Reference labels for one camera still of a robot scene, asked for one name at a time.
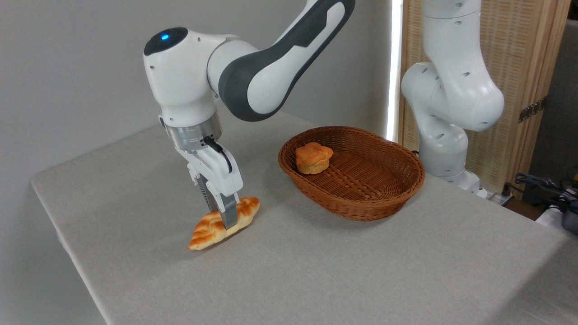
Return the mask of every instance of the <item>bread roll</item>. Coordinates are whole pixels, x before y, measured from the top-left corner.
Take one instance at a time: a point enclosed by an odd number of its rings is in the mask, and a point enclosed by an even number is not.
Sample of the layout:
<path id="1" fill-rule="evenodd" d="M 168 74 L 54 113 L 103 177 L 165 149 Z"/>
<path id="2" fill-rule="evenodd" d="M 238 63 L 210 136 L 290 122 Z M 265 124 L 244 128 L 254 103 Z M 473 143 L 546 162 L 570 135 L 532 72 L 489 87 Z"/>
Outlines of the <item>bread roll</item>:
<path id="1" fill-rule="evenodd" d="M 209 247 L 247 227 L 253 221 L 253 216 L 259 210 L 260 205 L 259 199 L 254 197 L 239 199 L 237 204 L 237 224 L 229 229 L 225 229 L 219 211 L 207 213 L 195 227 L 188 248 L 199 250 Z"/>
<path id="2" fill-rule="evenodd" d="M 310 142 L 295 149 L 295 165 L 300 173 L 317 174 L 329 167 L 331 156 L 333 156 L 331 148 Z"/>

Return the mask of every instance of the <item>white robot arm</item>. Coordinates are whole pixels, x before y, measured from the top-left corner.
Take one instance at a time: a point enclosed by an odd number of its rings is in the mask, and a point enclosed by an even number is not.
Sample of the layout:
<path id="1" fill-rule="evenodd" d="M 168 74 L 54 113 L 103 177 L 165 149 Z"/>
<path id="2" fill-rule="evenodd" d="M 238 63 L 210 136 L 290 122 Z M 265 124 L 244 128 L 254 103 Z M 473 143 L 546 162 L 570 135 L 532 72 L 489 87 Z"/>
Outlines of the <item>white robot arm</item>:
<path id="1" fill-rule="evenodd" d="M 144 65 L 160 120 L 210 210 L 227 229 L 237 220 L 243 181 L 221 136 L 215 100 L 238 118 L 260 121 L 275 114 L 301 74 L 350 17 L 355 0 L 307 0 L 303 12 L 268 49 L 235 35 L 206 35 L 183 27 L 153 36 Z"/>
<path id="2" fill-rule="evenodd" d="M 474 193 L 480 182 L 465 170 L 463 129 L 490 128 L 504 107 L 481 54 L 480 9 L 481 0 L 424 0 L 423 46 L 432 62 L 414 64 L 402 81 L 425 170 Z"/>

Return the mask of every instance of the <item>gray tablecloth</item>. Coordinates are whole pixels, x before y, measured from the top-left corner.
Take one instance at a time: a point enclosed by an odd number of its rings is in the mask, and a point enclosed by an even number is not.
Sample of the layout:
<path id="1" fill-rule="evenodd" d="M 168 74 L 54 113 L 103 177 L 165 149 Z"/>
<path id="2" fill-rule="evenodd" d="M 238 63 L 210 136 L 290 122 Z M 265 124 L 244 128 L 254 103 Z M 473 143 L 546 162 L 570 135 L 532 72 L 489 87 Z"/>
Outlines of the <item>gray tablecloth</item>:
<path id="1" fill-rule="evenodd" d="M 313 125 L 220 116 L 261 209 L 210 249 L 187 250 L 208 209 L 161 127 L 33 180 L 108 323 L 578 323 L 575 241 L 433 177 L 392 217 L 343 219 L 277 165 Z"/>

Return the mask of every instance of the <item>brown basket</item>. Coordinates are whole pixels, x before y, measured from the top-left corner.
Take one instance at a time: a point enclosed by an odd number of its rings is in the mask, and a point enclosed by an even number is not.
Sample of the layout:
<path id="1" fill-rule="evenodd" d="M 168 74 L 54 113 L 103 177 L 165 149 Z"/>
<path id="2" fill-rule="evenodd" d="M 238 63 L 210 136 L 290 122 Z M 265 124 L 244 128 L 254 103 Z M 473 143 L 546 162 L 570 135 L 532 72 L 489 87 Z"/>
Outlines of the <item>brown basket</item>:
<path id="1" fill-rule="evenodd" d="M 317 142 L 334 151 L 329 167 L 303 175 L 295 149 Z M 342 217 L 372 221 L 399 211 L 424 183 L 425 170 L 408 149 L 353 127 L 319 127 L 291 138 L 279 151 L 279 166 L 315 203 Z"/>

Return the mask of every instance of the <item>bamboo panel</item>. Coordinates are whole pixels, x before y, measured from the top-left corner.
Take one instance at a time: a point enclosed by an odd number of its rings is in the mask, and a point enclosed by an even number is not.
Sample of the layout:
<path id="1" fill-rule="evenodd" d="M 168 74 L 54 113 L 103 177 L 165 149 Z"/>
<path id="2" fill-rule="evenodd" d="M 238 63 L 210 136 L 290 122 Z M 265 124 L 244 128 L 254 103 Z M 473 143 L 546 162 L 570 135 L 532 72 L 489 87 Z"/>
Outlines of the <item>bamboo panel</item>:
<path id="1" fill-rule="evenodd" d="M 529 169 L 541 114 L 523 123 L 518 123 L 518 118 L 522 109 L 547 95 L 565 23 L 563 11 L 569 1 L 482 2 L 481 49 L 492 79 L 504 94 L 505 109 L 491 129 L 467 131 L 466 167 L 489 189 L 500 189 L 516 172 Z M 402 71 L 416 62 L 429 61 L 421 36 L 421 0 L 406 1 Z M 417 126 L 405 99 L 400 107 L 399 139 L 408 149 L 418 149 Z"/>
<path id="2" fill-rule="evenodd" d="M 565 16 L 570 3 L 568 1 L 545 2 L 543 7 L 543 24 L 540 29 L 544 32 L 541 38 L 536 39 L 534 54 L 536 54 L 536 72 L 534 74 L 534 84 L 529 84 L 527 96 L 530 102 L 544 98 L 550 88 L 552 74 L 560 49 L 562 34 L 566 26 Z M 514 144 L 518 143 L 516 155 L 512 157 L 508 169 L 508 179 L 513 179 L 518 172 L 528 172 L 532 161 L 532 154 L 538 137 L 538 130 L 542 120 L 543 112 L 531 116 L 528 120 L 517 125 Z"/>

